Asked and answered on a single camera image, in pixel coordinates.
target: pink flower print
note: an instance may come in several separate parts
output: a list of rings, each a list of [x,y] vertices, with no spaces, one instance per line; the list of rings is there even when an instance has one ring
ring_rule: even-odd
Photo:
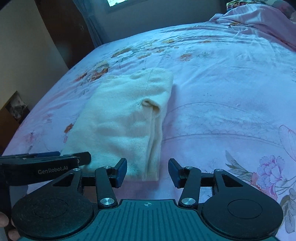
[[[264,194],[266,194],[267,196],[273,198],[274,200],[277,201],[277,194],[272,194],[271,193],[271,189],[270,188],[266,188],[266,189],[262,189],[259,185],[258,185],[258,179],[260,178],[260,176],[256,173],[253,172],[252,177],[251,177],[251,185],[256,187],[259,191],[263,192]]]
[[[284,179],[281,175],[283,167],[284,160],[280,156],[277,158],[274,156],[263,157],[260,160],[260,167],[257,169],[259,175],[257,185],[261,189],[270,189],[270,193],[275,195],[276,183]]]

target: floral bedsheet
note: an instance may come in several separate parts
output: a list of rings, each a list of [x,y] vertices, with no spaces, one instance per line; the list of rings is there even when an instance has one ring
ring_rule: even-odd
[[[272,7],[262,6],[245,5],[206,23],[98,47],[34,107],[4,155],[61,151],[107,75],[169,69],[174,83],[163,124],[160,180],[124,182],[115,190],[118,199],[178,200],[182,190],[169,177],[169,158],[203,172],[222,168],[280,203],[284,221],[277,237],[296,240],[296,31],[284,15],[277,19]],[[265,22],[269,15],[277,24]],[[28,192],[43,184],[30,185]],[[202,188],[200,202],[210,196]]]

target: round pad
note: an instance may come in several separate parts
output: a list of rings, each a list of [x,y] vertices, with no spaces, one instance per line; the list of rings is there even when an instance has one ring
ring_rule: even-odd
[[[67,203],[59,199],[44,199],[33,207],[34,213],[41,218],[56,218],[68,209]]]
[[[72,235],[83,229],[93,214],[87,198],[67,192],[28,195],[12,209],[13,222],[20,234],[40,240]]]
[[[254,201],[238,199],[228,204],[228,211],[237,218],[252,219],[262,213],[262,207]]]
[[[260,191],[235,190],[209,198],[202,207],[202,217],[227,238],[260,240],[277,232],[283,212],[275,200]]]

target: metal screw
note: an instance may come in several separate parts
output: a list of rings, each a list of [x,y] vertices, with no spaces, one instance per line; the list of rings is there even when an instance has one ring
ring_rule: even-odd
[[[181,203],[183,203],[186,206],[191,206],[191,205],[195,204],[196,201],[191,197],[187,197],[187,198],[183,198],[181,200]]]
[[[115,201],[113,198],[105,197],[100,200],[100,203],[105,206],[109,206],[109,205],[112,205],[113,203],[115,203]]]

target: hand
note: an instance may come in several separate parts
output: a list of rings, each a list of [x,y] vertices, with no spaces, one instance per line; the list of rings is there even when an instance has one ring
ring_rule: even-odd
[[[4,228],[9,224],[9,218],[2,212],[0,212],[0,227]],[[16,229],[12,229],[8,232],[8,237],[12,241],[17,241],[20,238],[19,233]]]

